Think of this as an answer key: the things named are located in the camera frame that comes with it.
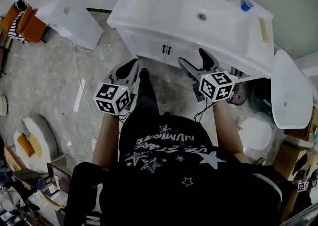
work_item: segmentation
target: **electrical outlet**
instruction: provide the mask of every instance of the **electrical outlet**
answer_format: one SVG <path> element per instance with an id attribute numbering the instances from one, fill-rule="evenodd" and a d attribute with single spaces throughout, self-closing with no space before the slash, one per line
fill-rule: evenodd
<path id="1" fill-rule="evenodd" d="M 95 150 L 96 143 L 97 143 L 97 139 L 96 138 L 92 138 L 91 139 L 91 147 L 92 147 L 92 151 L 93 152 Z"/>

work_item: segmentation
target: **shoe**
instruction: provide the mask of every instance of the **shoe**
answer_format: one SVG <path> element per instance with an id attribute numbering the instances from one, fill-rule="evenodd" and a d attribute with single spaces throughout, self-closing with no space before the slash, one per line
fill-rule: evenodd
<path id="1" fill-rule="evenodd" d="M 149 80 L 149 71 L 146 68 L 142 68 L 139 71 L 139 78 L 140 80 Z"/>

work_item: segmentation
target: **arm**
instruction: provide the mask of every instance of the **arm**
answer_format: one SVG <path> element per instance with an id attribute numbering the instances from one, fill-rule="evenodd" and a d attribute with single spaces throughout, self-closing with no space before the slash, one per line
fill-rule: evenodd
<path id="1" fill-rule="evenodd" d="M 225 100 L 213 106 L 219 146 L 233 154 L 240 162 L 250 163 L 243 152 L 243 144 Z"/>
<path id="2" fill-rule="evenodd" d="M 93 163 L 110 170 L 118 160 L 119 120 L 105 114 L 93 155 Z"/>

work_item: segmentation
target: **toilet lid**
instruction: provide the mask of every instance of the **toilet lid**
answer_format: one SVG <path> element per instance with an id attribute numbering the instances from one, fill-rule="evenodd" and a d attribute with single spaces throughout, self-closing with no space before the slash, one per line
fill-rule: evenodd
<path id="1" fill-rule="evenodd" d="M 313 109 L 312 91 L 302 72 L 284 50 L 274 58 L 271 101 L 275 124 L 280 129 L 305 128 Z"/>
<path id="2" fill-rule="evenodd" d="M 240 125 L 239 136 L 243 146 L 263 150 L 269 144 L 272 138 L 272 128 L 269 124 L 254 118 L 249 117 Z"/>

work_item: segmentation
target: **orange chair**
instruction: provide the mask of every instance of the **orange chair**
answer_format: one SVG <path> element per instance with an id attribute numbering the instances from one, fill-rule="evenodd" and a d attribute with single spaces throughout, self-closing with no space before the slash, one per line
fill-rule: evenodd
<path id="1" fill-rule="evenodd" d="M 46 24 L 35 17 L 36 12 L 37 9 L 32 10 L 31 6 L 26 9 L 21 21 L 19 22 L 17 32 L 29 42 L 39 43 L 46 30 Z M 4 32 L 8 34 L 15 18 L 18 15 L 19 11 L 12 6 L 2 21 L 0 28 L 3 28 Z"/>

